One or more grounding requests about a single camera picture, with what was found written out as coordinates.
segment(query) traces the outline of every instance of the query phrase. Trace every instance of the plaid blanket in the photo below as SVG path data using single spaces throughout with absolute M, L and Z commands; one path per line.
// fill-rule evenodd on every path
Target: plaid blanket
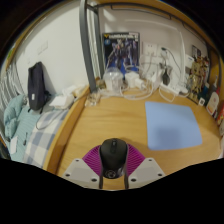
M 43 168 L 51 142 L 67 113 L 68 110 L 55 110 L 40 117 L 27 143 L 23 163 Z

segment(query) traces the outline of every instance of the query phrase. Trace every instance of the black backpack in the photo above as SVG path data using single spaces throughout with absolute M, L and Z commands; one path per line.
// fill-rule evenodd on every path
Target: black backpack
M 50 93 L 45 89 L 42 63 L 36 63 L 33 67 L 28 69 L 28 72 L 28 98 L 30 105 L 28 112 L 30 112 L 31 109 L 41 109 L 41 114 L 50 96 Z

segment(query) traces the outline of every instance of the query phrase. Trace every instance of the charger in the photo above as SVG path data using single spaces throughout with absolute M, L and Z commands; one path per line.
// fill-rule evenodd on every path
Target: charger
M 125 74 L 125 80 L 127 81 L 129 88 L 135 88 L 136 79 L 139 79 L 139 74 L 136 72 L 129 72 Z
M 145 83 L 142 79 L 135 79 L 135 86 L 138 87 L 140 90 L 143 90 L 145 88 Z

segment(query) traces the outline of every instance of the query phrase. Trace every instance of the computer mouse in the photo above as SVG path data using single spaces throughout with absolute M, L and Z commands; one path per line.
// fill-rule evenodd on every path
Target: computer mouse
M 116 179 L 123 175 L 127 156 L 127 144 L 118 138 L 107 139 L 100 146 L 100 157 L 103 166 L 103 176 Z

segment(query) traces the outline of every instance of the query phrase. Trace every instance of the pillow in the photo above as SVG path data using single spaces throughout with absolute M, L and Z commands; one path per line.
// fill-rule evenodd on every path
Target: pillow
M 13 118 L 16 118 L 15 108 L 8 106 L 4 112 L 4 125 L 9 123 Z
M 15 98 L 11 99 L 9 102 L 8 107 L 14 107 L 15 111 L 16 111 L 16 117 L 18 118 L 21 110 L 22 110 L 22 106 L 24 103 L 24 94 L 18 95 Z
M 17 118 L 13 118 L 9 123 L 5 126 L 5 137 L 12 139 L 17 129 Z

